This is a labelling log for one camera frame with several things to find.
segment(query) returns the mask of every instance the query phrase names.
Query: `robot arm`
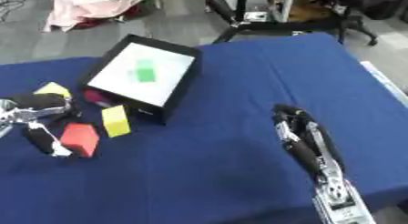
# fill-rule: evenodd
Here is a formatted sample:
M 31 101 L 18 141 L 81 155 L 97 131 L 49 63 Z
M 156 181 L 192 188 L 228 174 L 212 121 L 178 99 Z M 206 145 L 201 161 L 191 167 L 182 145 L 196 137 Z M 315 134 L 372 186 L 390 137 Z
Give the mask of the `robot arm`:
M 13 125 L 25 125 L 25 137 L 41 152 L 53 157 L 68 157 L 72 152 L 64 148 L 45 125 L 44 117 L 62 117 L 73 111 L 72 101 L 57 94 L 15 96 L 0 99 L 0 138 Z
M 277 105 L 275 128 L 285 150 L 311 176 L 313 203 L 325 224 L 374 224 L 358 191 L 344 175 L 344 165 L 332 141 L 302 109 Z

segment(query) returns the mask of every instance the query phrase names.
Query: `blue tablecloth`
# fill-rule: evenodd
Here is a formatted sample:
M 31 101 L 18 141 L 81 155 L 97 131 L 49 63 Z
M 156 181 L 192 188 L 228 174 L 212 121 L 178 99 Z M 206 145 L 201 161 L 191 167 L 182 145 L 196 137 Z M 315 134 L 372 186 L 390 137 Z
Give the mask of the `blue tablecloth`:
M 201 47 L 202 73 L 166 127 L 102 137 L 92 159 L 0 139 L 0 223 L 319 223 L 307 175 L 282 149 L 276 103 L 327 127 L 372 210 L 408 198 L 408 112 L 330 36 Z M 95 58 L 0 67 L 0 97 L 54 81 L 76 90 Z M 100 121 L 98 107 L 81 103 Z

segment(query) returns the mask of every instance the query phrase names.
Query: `yellow cube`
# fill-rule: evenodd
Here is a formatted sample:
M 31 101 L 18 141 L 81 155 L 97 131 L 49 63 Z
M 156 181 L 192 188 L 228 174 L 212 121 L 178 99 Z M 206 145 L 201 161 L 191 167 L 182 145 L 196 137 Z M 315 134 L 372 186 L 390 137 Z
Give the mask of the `yellow cube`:
M 123 106 L 102 110 L 102 119 L 109 137 L 118 137 L 130 132 L 128 118 Z
M 34 94 L 59 94 L 64 97 L 71 97 L 69 91 L 55 82 L 50 82 L 38 89 Z

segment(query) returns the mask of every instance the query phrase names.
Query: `gray carpet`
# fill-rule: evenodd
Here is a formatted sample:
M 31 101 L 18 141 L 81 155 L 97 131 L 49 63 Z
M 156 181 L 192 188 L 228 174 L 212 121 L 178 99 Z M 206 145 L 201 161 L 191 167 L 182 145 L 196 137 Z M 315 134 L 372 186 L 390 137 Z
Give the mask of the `gray carpet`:
M 51 7 L 51 0 L 27 0 L 24 8 L 14 11 L 0 24 L 0 64 L 102 56 L 129 33 L 197 46 L 210 43 L 227 27 L 215 14 L 204 13 L 204 0 L 162 0 L 161 10 L 124 24 L 109 23 L 69 33 L 42 33 Z M 397 18 L 367 19 L 366 23 L 380 35 L 380 44 L 368 47 L 365 36 L 350 32 L 346 38 L 347 50 L 359 60 L 371 61 L 400 88 L 408 88 L 408 25 Z M 378 212 L 376 218 L 382 224 L 408 223 L 407 216 L 396 208 Z

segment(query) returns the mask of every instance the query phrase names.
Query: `black box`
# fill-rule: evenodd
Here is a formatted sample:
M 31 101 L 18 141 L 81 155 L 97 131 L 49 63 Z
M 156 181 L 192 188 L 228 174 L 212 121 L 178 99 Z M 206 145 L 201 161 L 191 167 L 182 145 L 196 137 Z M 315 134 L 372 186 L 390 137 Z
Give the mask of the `black box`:
M 199 72 L 196 48 L 128 35 L 80 81 L 112 105 L 166 123 Z

